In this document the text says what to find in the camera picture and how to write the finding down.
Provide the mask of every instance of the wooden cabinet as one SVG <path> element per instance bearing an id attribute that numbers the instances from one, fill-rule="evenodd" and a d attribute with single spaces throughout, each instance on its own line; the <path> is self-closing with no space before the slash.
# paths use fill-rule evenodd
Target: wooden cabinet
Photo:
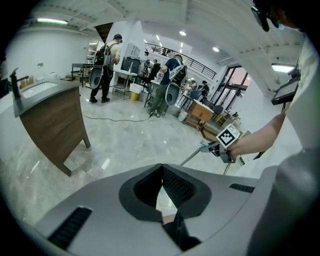
<path id="1" fill-rule="evenodd" d="M 202 104 L 195 101 L 189 108 L 189 116 L 186 118 L 185 123 L 197 128 L 198 131 L 208 122 L 214 115 L 214 112 Z"/>

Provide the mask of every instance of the white floor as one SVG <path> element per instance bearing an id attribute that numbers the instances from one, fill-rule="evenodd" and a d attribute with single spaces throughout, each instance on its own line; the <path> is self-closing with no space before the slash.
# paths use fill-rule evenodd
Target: white floor
<path id="1" fill-rule="evenodd" d="M 149 117 L 142 102 L 123 100 L 114 92 L 110 102 L 102 104 L 99 92 L 99 102 L 92 104 L 90 92 L 84 87 L 80 98 L 82 113 L 88 117 L 136 121 Z M 26 133 L 9 160 L 0 162 L 1 188 L 17 218 L 35 225 L 49 209 L 92 181 L 156 163 L 179 165 L 204 140 L 199 131 L 169 113 L 141 122 L 83 119 L 91 148 L 81 142 L 71 153 L 67 160 L 74 170 L 71 177 L 48 161 Z M 227 164 L 211 153 L 199 153 L 185 166 L 223 174 Z M 232 164 L 228 175 L 240 167 L 239 162 Z M 163 216 L 177 211 L 163 189 L 157 209 Z"/>

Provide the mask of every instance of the ceiling light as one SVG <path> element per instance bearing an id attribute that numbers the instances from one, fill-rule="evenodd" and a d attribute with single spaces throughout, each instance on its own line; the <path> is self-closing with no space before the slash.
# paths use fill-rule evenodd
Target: ceiling light
<path id="1" fill-rule="evenodd" d="M 273 68 L 274 71 L 284 72 L 284 73 L 288 73 L 289 71 L 295 68 L 295 66 L 293 65 L 275 64 L 275 63 L 273 63 L 271 67 Z"/>
<path id="2" fill-rule="evenodd" d="M 54 19 L 54 18 L 37 18 L 38 22 L 48 22 L 48 23 L 57 23 L 57 24 L 68 24 L 65 20 Z"/>

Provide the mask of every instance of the wooden panel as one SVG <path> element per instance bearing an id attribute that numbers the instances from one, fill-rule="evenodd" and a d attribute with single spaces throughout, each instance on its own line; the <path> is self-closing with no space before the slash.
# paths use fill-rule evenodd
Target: wooden panel
<path id="1" fill-rule="evenodd" d="M 80 108 L 79 89 L 62 92 L 29 109 L 22 123 L 37 147 L 67 175 L 63 163 L 80 143 L 90 147 Z"/>

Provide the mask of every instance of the backpack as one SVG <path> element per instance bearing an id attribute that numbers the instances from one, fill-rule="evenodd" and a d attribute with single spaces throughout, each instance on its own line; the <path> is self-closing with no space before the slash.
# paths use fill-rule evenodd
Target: backpack
<path id="1" fill-rule="evenodd" d="M 169 79 L 171 83 L 181 86 L 186 80 L 188 67 L 182 64 L 179 59 L 177 59 L 177 61 L 180 65 L 174 67 L 171 71 L 169 70 Z"/>
<path id="2" fill-rule="evenodd" d="M 101 49 L 96 52 L 93 64 L 95 66 L 108 66 L 111 62 L 111 48 L 116 44 L 117 43 L 113 43 L 110 46 L 105 44 L 102 46 Z"/>

